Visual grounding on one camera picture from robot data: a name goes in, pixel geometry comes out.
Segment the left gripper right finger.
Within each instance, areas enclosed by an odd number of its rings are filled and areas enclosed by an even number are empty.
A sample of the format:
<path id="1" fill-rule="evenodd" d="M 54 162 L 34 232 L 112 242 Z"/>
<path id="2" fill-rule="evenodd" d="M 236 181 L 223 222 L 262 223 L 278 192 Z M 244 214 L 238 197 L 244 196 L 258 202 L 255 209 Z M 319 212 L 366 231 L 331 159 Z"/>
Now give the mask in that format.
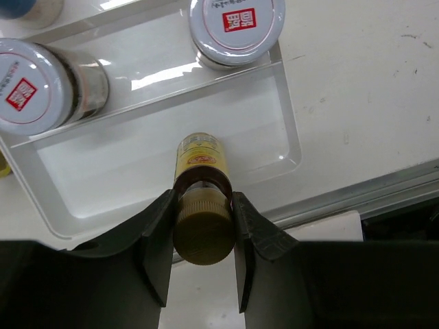
<path id="1" fill-rule="evenodd" d="M 435 241 L 298 241 L 232 196 L 247 328 L 437 328 Z"/>

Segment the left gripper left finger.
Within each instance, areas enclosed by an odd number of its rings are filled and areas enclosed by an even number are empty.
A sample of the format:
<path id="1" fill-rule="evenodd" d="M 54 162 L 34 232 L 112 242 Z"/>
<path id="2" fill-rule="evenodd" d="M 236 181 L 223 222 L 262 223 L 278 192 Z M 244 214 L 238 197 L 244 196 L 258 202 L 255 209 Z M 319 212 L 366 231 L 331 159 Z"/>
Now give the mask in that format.
<path id="1" fill-rule="evenodd" d="M 2 328 L 157 328 L 167 303 L 176 192 L 73 250 L 1 242 Z"/>

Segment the yellow small bottle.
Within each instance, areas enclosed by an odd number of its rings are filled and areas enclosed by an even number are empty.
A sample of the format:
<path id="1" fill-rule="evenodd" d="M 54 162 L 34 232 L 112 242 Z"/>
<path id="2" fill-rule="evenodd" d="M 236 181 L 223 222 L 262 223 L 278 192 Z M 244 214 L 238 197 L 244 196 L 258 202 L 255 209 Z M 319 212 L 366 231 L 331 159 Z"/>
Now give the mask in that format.
<path id="1" fill-rule="evenodd" d="M 11 167 L 5 156 L 0 152 L 0 178 L 8 176 L 11 172 Z"/>
<path id="2" fill-rule="evenodd" d="M 217 138 L 196 132 L 181 141 L 174 190 L 178 195 L 175 250 L 194 265 L 222 261 L 234 248 L 235 224 L 226 153 Z"/>

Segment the spice jar red label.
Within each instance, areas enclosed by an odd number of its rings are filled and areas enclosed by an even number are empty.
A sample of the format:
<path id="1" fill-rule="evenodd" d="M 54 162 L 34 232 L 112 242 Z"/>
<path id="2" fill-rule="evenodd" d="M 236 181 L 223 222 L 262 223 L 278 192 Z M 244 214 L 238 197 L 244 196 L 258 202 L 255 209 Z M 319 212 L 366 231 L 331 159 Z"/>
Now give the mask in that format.
<path id="1" fill-rule="evenodd" d="M 278 41 L 284 0 L 191 1 L 188 22 L 197 58 L 217 70 L 257 61 Z"/>
<path id="2" fill-rule="evenodd" d="M 108 96 L 106 72 L 89 53 L 1 39 L 1 131 L 42 134 L 94 115 Z"/>

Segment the blue-label bead jar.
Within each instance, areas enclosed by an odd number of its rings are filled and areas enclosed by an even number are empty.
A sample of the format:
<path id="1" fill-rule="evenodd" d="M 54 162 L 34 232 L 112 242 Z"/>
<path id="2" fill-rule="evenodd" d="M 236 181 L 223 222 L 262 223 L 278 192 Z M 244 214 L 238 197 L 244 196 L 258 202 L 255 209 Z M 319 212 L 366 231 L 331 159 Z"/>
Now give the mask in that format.
<path id="1" fill-rule="evenodd" d="M 58 19 L 63 7 L 63 0 L 1 0 L 1 20 L 42 29 Z"/>

